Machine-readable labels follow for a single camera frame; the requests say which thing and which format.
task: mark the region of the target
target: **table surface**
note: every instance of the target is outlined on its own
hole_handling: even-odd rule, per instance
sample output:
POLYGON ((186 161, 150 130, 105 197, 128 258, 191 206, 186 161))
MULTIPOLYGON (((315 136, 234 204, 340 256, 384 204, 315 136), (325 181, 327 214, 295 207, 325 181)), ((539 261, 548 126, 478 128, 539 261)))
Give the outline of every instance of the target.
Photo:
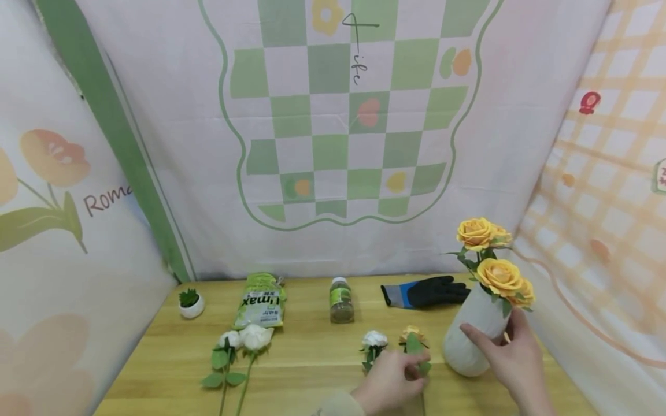
MULTIPOLYGON (((400 332, 416 325, 426 334, 432 354, 430 384, 424 393, 427 415, 516 414, 507 391, 490 373, 466 379, 454 373, 442 357, 442 339, 458 307, 429 311, 389 308, 381 284, 400 284, 427 276, 350 278, 356 322, 333 324, 328 314, 330 279, 287 280, 285 325, 276 331, 268 353, 252 366, 243 415, 309 416, 335 390, 351 391, 363 378, 359 352, 363 335, 379 330, 396 346, 400 332)), ((465 281, 465 277, 456 276, 465 281)), ((196 282, 176 288, 166 299, 120 375, 95 412, 109 415, 218 415, 220 390, 203 389, 199 382, 210 373, 210 353, 227 331, 240 303, 244 281, 196 282), (178 293, 196 288, 206 301, 198 318, 178 313, 178 293)), ((558 413, 596 415, 591 405, 557 362, 545 351, 548 388, 558 413)), ((244 372, 248 360, 233 369, 244 372)), ((234 415, 240 388, 228 390, 225 415, 234 415)), ((395 415, 423 413, 420 401, 395 415)))

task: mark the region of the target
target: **plastic bottle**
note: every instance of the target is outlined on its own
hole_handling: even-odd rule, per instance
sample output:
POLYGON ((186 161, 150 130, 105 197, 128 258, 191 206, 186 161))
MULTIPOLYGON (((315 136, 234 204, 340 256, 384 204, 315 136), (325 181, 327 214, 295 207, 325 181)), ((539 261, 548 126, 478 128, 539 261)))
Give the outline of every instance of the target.
POLYGON ((328 301, 332 323, 349 323, 354 321, 352 288, 349 287, 347 279, 333 279, 328 293, 328 301))

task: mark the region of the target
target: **sleeve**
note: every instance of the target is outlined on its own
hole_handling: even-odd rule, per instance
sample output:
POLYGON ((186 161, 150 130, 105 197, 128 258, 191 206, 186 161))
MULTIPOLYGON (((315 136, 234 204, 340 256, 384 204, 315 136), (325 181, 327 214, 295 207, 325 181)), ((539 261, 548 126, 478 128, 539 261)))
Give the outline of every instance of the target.
POLYGON ((312 416, 366 416, 354 398, 343 391, 327 398, 312 416))

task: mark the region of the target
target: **ceramic vase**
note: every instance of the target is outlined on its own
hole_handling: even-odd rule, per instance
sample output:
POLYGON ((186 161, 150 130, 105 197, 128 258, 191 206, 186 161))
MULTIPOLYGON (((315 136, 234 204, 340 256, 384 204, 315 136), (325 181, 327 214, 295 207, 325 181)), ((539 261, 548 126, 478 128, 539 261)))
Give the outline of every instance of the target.
POLYGON ((197 316, 201 315, 204 311, 206 304, 204 303, 204 297, 199 294, 199 299, 196 303, 188 308, 184 308, 178 303, 178 308, 180 309, 180 314, 185 319, 194 319, 197 316))
POLYGON ((492 302, 492 297, 479 283, 475 284, 444 337, 442 351, 445 362, 456 373, 477 377, 490 366, 483 353, 460 330, 462 323, 469 323, 495 339, 504 334, 509 317, 504 317, 502 300, 492 302))

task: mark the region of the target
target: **green checkered pattern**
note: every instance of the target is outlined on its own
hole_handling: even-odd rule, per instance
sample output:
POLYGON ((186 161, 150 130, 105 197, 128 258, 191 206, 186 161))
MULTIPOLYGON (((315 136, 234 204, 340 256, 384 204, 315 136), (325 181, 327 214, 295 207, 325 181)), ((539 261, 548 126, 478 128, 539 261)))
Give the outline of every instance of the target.
POLYGON ((409 0, 339 0, 345 23, 374 26, 332 29, 316 16, 340 16, 335 1, 251 1, 262 46, 234 50, 229 94, 270 108, 272 134, 240 131, 244 185, 273 189, 254 197, 259 210, 288 222, 291 212, 344 220, 418 209, 413 198, 435 193, 450 162, 430 149, 448 146, 476 82, 475 64, 454 59, 474 55, 491 0, 412 6, 427 13, 423 25, 398 14, 409 0))

